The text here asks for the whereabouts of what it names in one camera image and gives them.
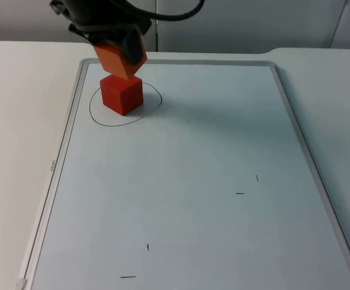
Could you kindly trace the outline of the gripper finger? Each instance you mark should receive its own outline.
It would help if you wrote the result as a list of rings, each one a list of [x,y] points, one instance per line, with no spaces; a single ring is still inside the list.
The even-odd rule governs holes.
[[[112,34],[109,33],[84,33],[83,37],[93,46],[110,46],[114,47],[117,45],[112,38]]]
[[[124,36],[120,48],[127,60],[133,65],[138,64],[143,58],[141,38],[137,30],[131,30]]]

